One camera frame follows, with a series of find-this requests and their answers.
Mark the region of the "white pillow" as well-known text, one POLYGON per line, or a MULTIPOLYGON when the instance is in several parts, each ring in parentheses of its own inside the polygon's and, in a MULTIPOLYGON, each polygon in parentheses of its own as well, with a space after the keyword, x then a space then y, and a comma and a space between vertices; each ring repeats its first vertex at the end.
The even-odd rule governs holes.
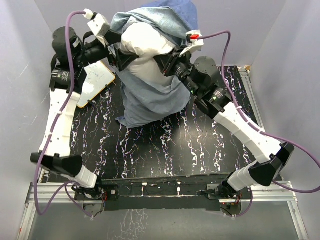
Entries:
POLYGON ((173 77, 165 77, 154 60, 154 56, 169 53, 176 45, 145 22, 131 24, 121 37, 120 49, 139 56, 128 67, 137 78, 146 83, 168 87, 173 77))

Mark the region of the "blue fish print pillowcase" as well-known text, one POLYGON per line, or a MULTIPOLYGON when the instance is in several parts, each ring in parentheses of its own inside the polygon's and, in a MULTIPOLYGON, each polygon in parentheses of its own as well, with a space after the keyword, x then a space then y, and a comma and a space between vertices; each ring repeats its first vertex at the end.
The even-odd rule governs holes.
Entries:
POLYGON ((119 48, 136 60, 117 75, 121 80, 124 113, 116 120, 137 128, 183 110, 190 92, 175 76, 164 76, 154 57, 184 44, 186 33, 198 30, 197 8, 190 0, 158 0, 118 12, 111 29, 120 33, 119 48))

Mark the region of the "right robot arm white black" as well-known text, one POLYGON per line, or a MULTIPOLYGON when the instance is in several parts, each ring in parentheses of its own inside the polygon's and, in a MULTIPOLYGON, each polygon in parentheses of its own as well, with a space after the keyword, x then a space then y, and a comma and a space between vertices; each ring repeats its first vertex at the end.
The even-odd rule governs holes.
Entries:
POLYGON ((261 134, 261 129, 236 107, 229 92, 219 86, 221 72, 207 56, 191 63, 191 54, 174 47, 166 54, 154 57, 160 72, 177 77, 195 97, 194 103, 204 114, 229 130, 255 158, 248 166, 229 174, 210 195, 233 199, 246 187, 268 187, 287 165, 294 146, 261 134))

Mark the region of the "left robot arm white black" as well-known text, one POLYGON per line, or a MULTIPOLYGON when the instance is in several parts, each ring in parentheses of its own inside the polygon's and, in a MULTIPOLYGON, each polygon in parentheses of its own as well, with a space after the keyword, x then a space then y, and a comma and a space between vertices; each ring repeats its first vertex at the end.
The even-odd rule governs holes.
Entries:
POLYGON ((86 194, 93 200, 103 195, 98 176, 88 170, 80 155, 71 155, 70 136, 77 104, 81 98, 87 73, 85 67, 103 59, 123 71, 137 59, 134 53, 122 53, 117 46, 122 35, 108 30, 102 38, 84 43, 73 28, 65 36, 65 27, 53 33, 52 47, 55 55, 51 61, 49 83, 50 108, 43 142, 30 156, 30 161, 43 169, 74 181, 86 188, 86 194))

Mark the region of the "white board orange edge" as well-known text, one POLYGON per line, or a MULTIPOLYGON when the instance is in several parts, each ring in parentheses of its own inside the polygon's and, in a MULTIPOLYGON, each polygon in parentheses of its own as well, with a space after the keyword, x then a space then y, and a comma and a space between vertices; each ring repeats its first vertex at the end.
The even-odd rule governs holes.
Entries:
POLYGON ((102 61, 90 64, 84 70, 87 76, 77 103, 78 108, 84 108, 116 79, 115 74, 102 61))

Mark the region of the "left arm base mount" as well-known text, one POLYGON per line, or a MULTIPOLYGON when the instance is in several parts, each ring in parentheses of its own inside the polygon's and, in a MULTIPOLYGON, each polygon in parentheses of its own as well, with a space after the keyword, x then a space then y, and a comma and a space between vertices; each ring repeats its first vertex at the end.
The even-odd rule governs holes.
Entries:
POLYGON ((71 187, 75 201, 82 202, 81 209, 91 219, 101 214, 108 201, 116 201, 119 198, 119 187, 115 184, 97 184, 94 188, 84 188, 78 185, 71 187))

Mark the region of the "aluminium frame rail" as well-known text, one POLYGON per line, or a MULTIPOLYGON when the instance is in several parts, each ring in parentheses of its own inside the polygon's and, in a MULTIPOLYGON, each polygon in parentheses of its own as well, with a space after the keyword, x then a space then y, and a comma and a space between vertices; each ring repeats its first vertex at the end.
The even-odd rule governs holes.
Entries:
MULTIPOLYGON (((224 127, 194 104, 164 120, 140 128, 118 125, 123 111, 120 81, 114 80, 91 105, 76 111, 71 152, 81 154, 88 169, 102 179, 170 178, 193 175, 202 190, 204 177, 220 181, 253 161, 252 154, 224 127)), ((239 204, 201 197, 182 209, 104 211, 103 202, 76 198, 62 190, 45 215, 27 195, 20 240, 306 240, 293 192, 273 184, 255 186, 239 204)))

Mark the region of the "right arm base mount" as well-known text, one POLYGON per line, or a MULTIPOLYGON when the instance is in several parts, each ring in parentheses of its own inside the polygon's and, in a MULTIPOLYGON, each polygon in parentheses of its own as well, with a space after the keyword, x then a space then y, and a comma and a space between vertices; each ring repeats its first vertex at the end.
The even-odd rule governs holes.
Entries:
POLYGON ((253 191, 251 187, 245 187, 242 190, 234 190, 226 180, 218 184, 217 186, 213 188, 208 188, 208 186, 205 188, 205 190, 200 190, 196 193, 197 196, 204 196, 206 199, 211 200, 213 198, 214 200, 221 200, 221 199, 233 199, 235 198, 235 201, 229 202, 226 206, 220 206, 220 210, 223 213, 224 217, 230 217, 233 220, 236 218, 242 217, 245 215, 253 204, 253 191), (249 204, 245 210, 240 210, 239 212, 231 213, 231 210, 227 208, 229 207, 237 207, 243 198, 243 192, 246 191, 249 194, 249 204))

